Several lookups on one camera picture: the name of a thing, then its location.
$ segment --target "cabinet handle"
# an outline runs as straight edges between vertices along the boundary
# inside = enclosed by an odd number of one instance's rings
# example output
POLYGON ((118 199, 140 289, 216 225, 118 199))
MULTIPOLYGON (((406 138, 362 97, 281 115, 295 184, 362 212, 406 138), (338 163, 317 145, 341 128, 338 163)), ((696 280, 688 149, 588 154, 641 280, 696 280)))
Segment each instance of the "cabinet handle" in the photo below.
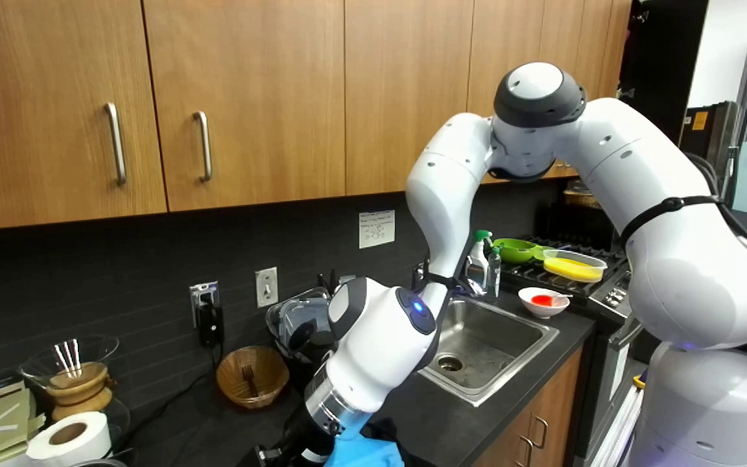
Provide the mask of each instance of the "cabinet handle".
POLYGON ((115 184, 122 188, 124 184, 124 154, 122 154, 118 115, 117 115, 115 102, 107 103, 107 115, 109 115, 111 145, 115 145, 115 171, 117 171, 115 184))
POLYGON ((537 450, 544 450, 548 446, 548 435, 549 435, 549 422, 540 415, 535 415, 535 422, 541 425, 540 428, 540 442, 535 443, 537 450))
POLYGON ((199 158, 203 158, 203 175, 199 182, 212 180, 212 145, 210 145, 210 120, 208 111, 194 111, 198 128, 199 128, 199 158))
POLYGON ((526 443, 526 463, 513 463, 515 467, 530 467, 531 464, 531 451, 535 451, 535 443, 531 443, 531 438, 526 438, 526 435, 519 435, 523 443, 526 443))

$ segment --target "white wall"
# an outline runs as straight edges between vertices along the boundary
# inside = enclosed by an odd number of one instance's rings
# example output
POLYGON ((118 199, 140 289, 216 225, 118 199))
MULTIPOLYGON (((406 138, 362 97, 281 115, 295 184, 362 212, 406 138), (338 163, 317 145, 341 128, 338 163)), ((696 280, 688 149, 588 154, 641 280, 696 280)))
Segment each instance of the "white wall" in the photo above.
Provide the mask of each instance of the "white wall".
POLYGON ((747 61, 747 0, 707 0, 688 109, 736 102, 747 61))

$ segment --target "wooden cabinet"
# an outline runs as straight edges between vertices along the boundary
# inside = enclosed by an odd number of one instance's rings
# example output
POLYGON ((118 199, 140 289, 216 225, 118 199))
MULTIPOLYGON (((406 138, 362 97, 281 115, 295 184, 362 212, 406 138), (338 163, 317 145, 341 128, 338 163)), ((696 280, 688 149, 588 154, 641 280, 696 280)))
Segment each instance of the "wooden cabinet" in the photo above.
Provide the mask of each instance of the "wooden cabinet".
POLYGON ((566 464, 580 350, 576 350, 530 406, 480 455, 476 467, 566 464))
POLYGON ((345 194, 341 0, 144 0, 144 23, 170 210, 345 194))
POLYGON ((347 194, 402 193, 466 102, 472 0, 345 0, 347 194))
POLYGON ((140 3, 0 0, 0 225, 162 210, 140 3))
MULTIPOLYGON (((493 115, 498 81, 515 64, 566 68, 588 99, 615 97, 631 0, 474 0, 466 109, 493 115)), ((555 163, 549 177, 576 177, 555 163)))

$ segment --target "blue object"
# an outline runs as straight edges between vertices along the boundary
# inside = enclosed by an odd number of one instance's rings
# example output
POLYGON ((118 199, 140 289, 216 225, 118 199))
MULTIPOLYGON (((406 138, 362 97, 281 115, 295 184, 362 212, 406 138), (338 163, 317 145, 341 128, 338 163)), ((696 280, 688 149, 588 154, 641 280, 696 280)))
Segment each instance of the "blue object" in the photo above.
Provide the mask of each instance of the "blue object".
POLYGON ((393 442, 341 433, 334 442, 326 467, 405 467, 393 442))

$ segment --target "kitchen counter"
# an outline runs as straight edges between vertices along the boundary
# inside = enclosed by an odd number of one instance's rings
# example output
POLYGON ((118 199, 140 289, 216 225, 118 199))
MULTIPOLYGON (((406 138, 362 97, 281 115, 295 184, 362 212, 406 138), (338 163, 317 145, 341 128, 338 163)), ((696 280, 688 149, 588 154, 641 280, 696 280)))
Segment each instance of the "kitchen counter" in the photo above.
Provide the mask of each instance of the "kitchen counter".
MULTIPOLYGON (((504 293, 498 304, 531 317, 513 297, 504 293)), ((472 464, 552 372, 583 346, 593 326, 592 320, 574 315, 574 310, 548 325, 561 330, 558 341, 480 407, 414 373, 392 391, 373 421, 389 421, 397 428, 399 446, 423 463, 439 467, 472 464)), ((300 407, 300 397, 286 389, 273 407, 244 412, 229 406, 212 378, 208 378, 134 435, 133 464, 238 464, 252 446, 274 443, 295 407, 300 407)))

